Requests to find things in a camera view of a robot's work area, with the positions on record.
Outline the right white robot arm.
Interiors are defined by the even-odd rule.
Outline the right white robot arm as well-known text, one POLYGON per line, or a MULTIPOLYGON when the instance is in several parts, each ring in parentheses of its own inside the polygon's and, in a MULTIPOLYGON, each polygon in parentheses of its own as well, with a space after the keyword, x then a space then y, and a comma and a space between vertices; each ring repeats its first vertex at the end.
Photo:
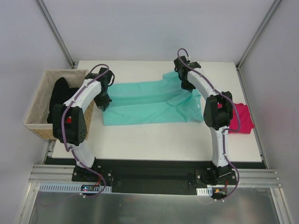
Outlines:
POLYGON ((227 150, 227 131, 233 118, 232 94, 217 90, 197 61, 179 56, 174 65, 182 89, 197 90, 205 100, 203 119, 212 136, 212 159, 211 167, 200 175, 200 179, 210 185, 221 184, 232 172, 227 150))

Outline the teal t-shirt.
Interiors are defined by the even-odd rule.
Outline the teal t-shirt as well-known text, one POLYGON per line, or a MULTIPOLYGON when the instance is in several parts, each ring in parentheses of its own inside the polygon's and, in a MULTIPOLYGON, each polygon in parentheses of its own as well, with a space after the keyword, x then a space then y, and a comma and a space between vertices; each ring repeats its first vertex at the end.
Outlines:
POLYGON ((105 126, 203 122, 201 94, 182 89, 174 71, 159 81, 113 84, 108 94, 105 126))

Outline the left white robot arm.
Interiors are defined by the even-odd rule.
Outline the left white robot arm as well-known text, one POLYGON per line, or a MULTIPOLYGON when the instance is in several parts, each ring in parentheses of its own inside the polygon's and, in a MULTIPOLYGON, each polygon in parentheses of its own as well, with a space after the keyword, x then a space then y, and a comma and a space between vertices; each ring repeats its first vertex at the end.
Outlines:
POLYGON ((52 108, 53 136, 64 144, 78 168, 83 169, 83 177, 93 182, 102 179, 96 165, 96 159, 88 144, 85 112, 91 102, 105 111, 112 99, 108 88, 114 84, 115 75, 106 64, 98 64, 85 76, 83 84, 69 100, 56 104, 52 108))

